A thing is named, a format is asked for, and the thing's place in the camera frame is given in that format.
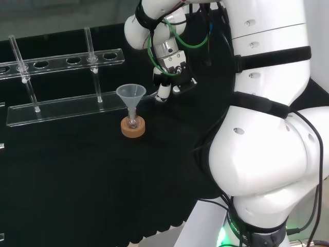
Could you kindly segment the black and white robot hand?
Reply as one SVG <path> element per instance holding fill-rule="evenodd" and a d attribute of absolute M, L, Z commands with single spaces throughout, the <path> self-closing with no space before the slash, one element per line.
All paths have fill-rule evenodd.
<path fill-rule="evenodd" d="M 171 94 L 180 95 L 197 85 L 184 51 L 179 50 L 158 61 L 160 67 L 153 69 L 153 82 L 158 87 L 155 100 L 158 102 L 165 102 Z"/>

